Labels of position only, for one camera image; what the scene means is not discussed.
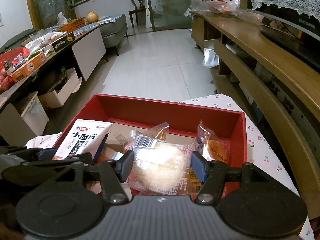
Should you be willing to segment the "white spicy strip packet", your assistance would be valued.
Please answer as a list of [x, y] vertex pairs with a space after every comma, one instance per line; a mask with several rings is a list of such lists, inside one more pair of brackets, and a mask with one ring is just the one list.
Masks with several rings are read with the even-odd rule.
[[112, 122], [77, 119], [57, 149], [53, 160], [67, 159], [83, 153], [90, 153], [93, 159], [112, 125]]

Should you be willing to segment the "small orange pastry packet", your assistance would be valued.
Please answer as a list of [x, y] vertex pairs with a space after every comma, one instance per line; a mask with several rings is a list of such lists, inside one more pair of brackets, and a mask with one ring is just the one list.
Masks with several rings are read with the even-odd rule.
[[218, 139], [216, 133], [201, 120], [194, 138], [195, 150], [207, 161], [229, 163], [229, 152], [225, 144]]

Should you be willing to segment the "clear round cake packet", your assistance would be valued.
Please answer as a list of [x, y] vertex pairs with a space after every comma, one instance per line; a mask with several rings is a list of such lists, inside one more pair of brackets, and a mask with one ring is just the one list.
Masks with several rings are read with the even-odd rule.
[[193, 143], [169, 142], [132, 130], [126, 147], [135, 154], [129, 187], [149, 195], [196, 194], [199, 187], [192, 184], [191, 176]]

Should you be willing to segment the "blue foil snack packet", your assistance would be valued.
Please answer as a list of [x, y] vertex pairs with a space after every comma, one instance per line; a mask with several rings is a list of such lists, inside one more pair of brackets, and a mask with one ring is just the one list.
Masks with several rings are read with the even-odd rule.
[[101, 155], [101, 153], [102, 153], [102, 151], [103, 151], [103, 148], [104, 148], [104, 146], [105, 146], [105, 142], [106, 142], [106, 140], [108, 139], [108, 135], [109, 135], [109, 133], [107, 133], [107, 134], [103, 137], [103, 139], [102, 139], [102, 141], [101, 141], [101, 143], [100, 143], [100, 145], [99, 145], [99, 147], [98, 147], [98, 149], [97, 149], [97, 151], [96, 151], [96, 154], [95, 154], [95, 156], [94, 156], [94, 158], [93, 158], [93, 162], [95, 162], [95, 161], [98, 159], [98, 157]]

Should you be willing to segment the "white storage box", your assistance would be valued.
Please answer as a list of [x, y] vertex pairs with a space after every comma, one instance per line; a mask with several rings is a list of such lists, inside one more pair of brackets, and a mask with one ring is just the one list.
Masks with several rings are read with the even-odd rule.
[[78, 77], [75, 68], [66, 70], [66, 74], [67, 77], [61, 79], [48, 93], [39, 96], [44, 108], [62, 107], [71, 94], [79, 90], [82, 78]]

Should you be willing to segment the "red cardboard box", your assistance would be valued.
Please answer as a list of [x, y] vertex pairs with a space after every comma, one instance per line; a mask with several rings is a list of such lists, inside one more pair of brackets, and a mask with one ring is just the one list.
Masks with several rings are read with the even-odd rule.
[[168, 122], [173, 134], [192, 138], [203, 120], [230, 147], [232, 167], [247, 160], [245, 115], [241, 112], [201, 107], [185, 103], [146, 100], [112, 95], [94, 95], [74, 120], [110, 121], [138, 128]]

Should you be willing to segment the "orange cardboard box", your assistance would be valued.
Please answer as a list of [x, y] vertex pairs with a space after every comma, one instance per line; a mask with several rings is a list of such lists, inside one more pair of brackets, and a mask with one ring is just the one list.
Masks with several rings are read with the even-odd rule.
[[46, 61], [46, 56], [44, 52], [40, 51], [37, 55], [33, 58], [29, 59], [27, 62], [22, 64], [18, 69], [16, 69], [12, 74], [11, 77], [15, 82], [20, 81], [21, 79], [30, 75], [34, 70], [39, 68], [41, 64]]

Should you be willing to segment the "red plastic bag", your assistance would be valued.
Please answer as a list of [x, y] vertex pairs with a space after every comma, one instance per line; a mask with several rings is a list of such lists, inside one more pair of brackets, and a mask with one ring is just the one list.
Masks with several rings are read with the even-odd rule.
[[18, 48], [6, 51], [5, 53], [0, 55], [1, 66], [8, 60], [10, 60], [13, 64], [17, 64], [19, 62], [17, 57], [20, 54], [25, 59], [26, 57], [29, 56], [30, 50], [26, 47], [18, 47]]

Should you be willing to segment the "dark coffee table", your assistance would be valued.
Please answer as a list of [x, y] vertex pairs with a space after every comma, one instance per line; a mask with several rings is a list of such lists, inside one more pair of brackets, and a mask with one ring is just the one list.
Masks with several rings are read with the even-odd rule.
[[75, 68], [83, 80], [88, 80], [99, 61], [104, 57], [106, 48], [101, 31], [98, 27], [86, 31], [47, 60], [30, 75], [15, 83], [9, 90], [1, 94], [1, 111], [18, 96], [19, 91], [29, 93], [30, 88], [24, 88], [37, 78], [41, 70], [51, 73], [58, 66]]

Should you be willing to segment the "silver gift bag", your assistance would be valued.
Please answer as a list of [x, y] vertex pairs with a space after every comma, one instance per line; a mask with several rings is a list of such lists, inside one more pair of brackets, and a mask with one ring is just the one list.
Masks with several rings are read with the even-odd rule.
[[206, 68], [217, 67], [220, 64], [220, 57], [214, 50], [214, 42], [217, 39], [204, 40], [204, 59], [202, 65]]

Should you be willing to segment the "wooden tv cabinet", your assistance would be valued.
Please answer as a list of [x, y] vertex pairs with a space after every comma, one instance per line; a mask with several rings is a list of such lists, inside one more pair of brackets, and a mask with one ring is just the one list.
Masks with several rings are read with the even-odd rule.
[[191, 13], [196, 44], [214, 42], [217, 73], [234, 74], [247, 107], [308, 207], [319, 217], [319, 74], [236, 17]]

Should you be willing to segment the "grey sofa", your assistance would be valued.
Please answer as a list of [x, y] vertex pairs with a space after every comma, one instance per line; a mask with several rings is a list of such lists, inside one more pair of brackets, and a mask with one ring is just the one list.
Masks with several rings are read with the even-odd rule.
[[106, 49], [113, 49], [118, 56], [118, 46], [124, 36], [127, 36], [127, 21], [124, 14], [117, 14], [107, 18], [99, 29]]

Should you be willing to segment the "orange plastic basket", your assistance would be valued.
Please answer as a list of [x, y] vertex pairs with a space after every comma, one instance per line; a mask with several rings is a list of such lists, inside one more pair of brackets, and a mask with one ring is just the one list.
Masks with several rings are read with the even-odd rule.
[[67, 33], [72, 33], [75, 30], [78, 30], [86, 25], [84, 17], [78, 18], [76, 20], [71, 20], [67, 24], [60, 26], [61, 31], [66, 31]]

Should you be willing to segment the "yellow pomelo fruit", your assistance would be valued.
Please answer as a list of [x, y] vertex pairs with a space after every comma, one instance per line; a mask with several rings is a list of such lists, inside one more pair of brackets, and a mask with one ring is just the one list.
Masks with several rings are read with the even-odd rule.
[[95, 23], [99, 20], [99, 16], [97, 15], [97, 13], [93, 12], [93, 11], [90, 11], [87, 13], [86, 15], [86, 21], [88, 24], [91, 24], [91, 23]]

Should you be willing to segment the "television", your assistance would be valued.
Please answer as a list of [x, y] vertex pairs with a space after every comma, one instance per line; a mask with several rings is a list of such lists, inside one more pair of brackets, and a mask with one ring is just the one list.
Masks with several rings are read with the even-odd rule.
[[293, 9], [265, 5], [261, 34], [319, 72], [319, 20]]

